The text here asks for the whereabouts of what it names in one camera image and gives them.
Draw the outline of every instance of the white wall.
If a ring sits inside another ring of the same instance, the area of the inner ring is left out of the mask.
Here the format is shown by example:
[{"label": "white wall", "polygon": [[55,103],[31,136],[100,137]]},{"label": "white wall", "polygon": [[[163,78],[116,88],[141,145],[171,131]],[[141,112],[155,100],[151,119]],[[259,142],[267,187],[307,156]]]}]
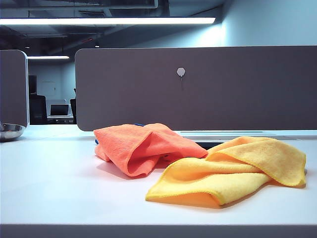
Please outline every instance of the white wall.
[{"label": "white wall", "polygon": [[199,27],[155,40],[131,45],[131,48],[215,47],[222,44],[221,24]]},{"label": "white wall", "polygon": [[[47,100],[61,99],[61,68],[60,65],[33,65],[29,63],[29,75],[37,76],[37,93],[44,95]],[[55,90],[53,93],[44,87],[45,82],[52,82]]]},{"label": "white wall", "polygon": [[61,96],[70,103],[70,99],[75,98],[75,63],[66,63],[61,66]]},{"label": "white wall", "polygon": [[[29,75],[37,76],[37,93],[44,95],[47,100],[75,98],[75,63],[57,64],[57,65],[32,65],[29,66]],[[45,90],[44,83],[54,83],[54,94]]]},{"label": "white wall", "polygon": [[317,45],[317,0],[229,1],[224,46]]}]

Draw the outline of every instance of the desk surface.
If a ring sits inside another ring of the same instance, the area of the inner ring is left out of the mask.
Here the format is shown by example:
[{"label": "desk surface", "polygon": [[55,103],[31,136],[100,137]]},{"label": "desk surface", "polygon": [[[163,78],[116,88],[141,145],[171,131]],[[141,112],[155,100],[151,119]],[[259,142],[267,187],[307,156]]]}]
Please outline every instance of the desk surface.
[{"label": "desk surface", "polygon": [[62,115],[62,116],[47,116],[48,118],[74,118],[73,115]]},{"label": "desk surface", "polygon": [[76,125],[31,125],[17,141],[1,143],[1,226],[206,225],[317,228],[317,131],[286,142],[307,155],[304,189],[267,185],[223,209],[145,201],[163,169],[130,179],[95,156],[92,132]]}]

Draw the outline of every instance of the ceiling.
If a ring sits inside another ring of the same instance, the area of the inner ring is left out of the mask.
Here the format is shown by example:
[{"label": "ceiling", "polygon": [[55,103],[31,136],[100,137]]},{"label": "ceiling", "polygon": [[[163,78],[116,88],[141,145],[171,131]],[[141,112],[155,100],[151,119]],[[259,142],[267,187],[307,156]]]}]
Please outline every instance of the ceiling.
[{"label": "ceiling", "polygon": [[[225,0],[1,0],[0,18],[220,16]],[[193,26],[0,26],[0,49],[74,56],[81,48],[128,47]]]}]

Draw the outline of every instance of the orange microfiber cloth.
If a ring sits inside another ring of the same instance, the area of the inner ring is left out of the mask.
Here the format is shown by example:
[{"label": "orange microfiber cloth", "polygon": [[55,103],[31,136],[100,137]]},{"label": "orange microfiber cloth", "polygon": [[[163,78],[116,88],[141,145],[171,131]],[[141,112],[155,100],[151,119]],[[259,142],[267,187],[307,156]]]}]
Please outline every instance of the orange microfiber cloth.
[{"label": "orange microfiber cloth", "polygon": [[146,176],[160,159],[168,165],[184,157],[204,158],[208,154],[160,123],[110,126],[94,130],[94,134],[99,142],[95,153],[131,177]]},{"label": "orange microfiber cloth", "polygon": [[146,195],[147,201],[220,207],[263,184],[303,187],[306,155],[276,139],[238,137],[208,150],[205,159],[169,165]]}]

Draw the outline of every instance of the gray partition panel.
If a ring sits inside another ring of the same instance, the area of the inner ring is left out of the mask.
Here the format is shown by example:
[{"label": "gray partition panel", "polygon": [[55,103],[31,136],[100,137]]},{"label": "gray partition panel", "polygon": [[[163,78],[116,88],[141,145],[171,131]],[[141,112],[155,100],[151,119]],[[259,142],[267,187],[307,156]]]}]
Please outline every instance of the gray partition panel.
[{"label": "gray partition panel", "polygon": [[0,51],[0,121],[28,125],[27,59],[22,51]]},{"label": "gray partition panel", "polygon": [[317,46],[82,49],[75,63],[82,130],[317,129]]}]

